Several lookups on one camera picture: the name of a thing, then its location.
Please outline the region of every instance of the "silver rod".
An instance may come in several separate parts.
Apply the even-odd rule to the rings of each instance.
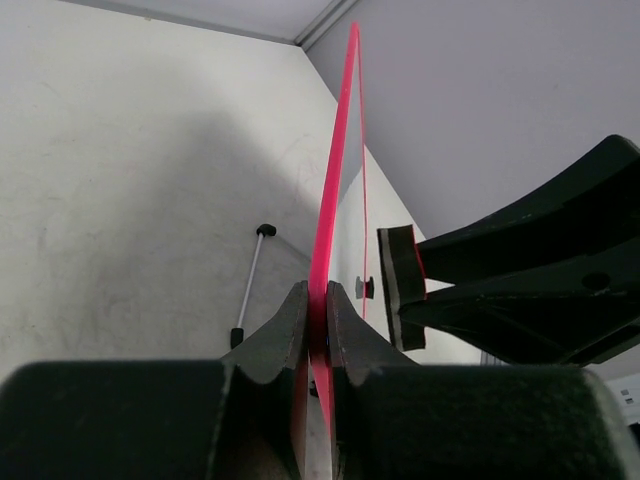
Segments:
[[[242,328],[242,322],[244,321],[244,312],[247,309],[247,302],[249,301],[249,293],[251,292],[251,284],[253,283],[253,274],[256,272],[256,265],[258,264],[258,255],[260,254],[260,246],[262,245],[262,239],[264,235],[258,233],[258,244],[256,245],[256,251],[253,254],[253,263],[251,264],[251,272],[249,273],[249,281],[247,282],[247,289],[244,292],[244,299],[242,300],[242,307],[240,308],[240,316],[238,317],[238,325],[236,328]]]

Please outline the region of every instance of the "pink edge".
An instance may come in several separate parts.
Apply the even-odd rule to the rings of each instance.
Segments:
[[[360,29],[357,23],[353,23],[349,35],[338,110],[329,151],[327,176],[322,192],[318,229],[309,273],[309,357],[316,388],[318,389],[318,396],[320,397],[320,406],[330,436],[333,434],[333,379],[327,347],[327,286],[333,230],[340,192],[340,174],[342,172],[347,120],[349,117],[353,67],[359,42]]]

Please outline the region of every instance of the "metal rod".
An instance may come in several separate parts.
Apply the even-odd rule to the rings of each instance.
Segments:
[[[240,307],[240,316],[238,317],[238,324],[236,328],[242,328],[242,322],[244,321],[244,312],[247,309],[247,303],[249,302],[249,293],[251,293],[251,284],[253,283],[253,274],[256,272],[256,265],[258,264],[258,255],[260,255],[260,247],[262,246],[262,240],[264,235],[258,233],[258,243],[256,245],[256,251],[253,254],[253,263],[251,263],[251,272],[249,272],[249,281],[247,282],[247,289],[244,292],[244,299],[242,300],[242,307]]]

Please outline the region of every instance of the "screw hole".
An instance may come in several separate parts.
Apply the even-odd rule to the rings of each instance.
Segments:
[[[582,277],[582,285],[589,290],[604,290],[611,283],[611,277],[606,273],[595,272]]]

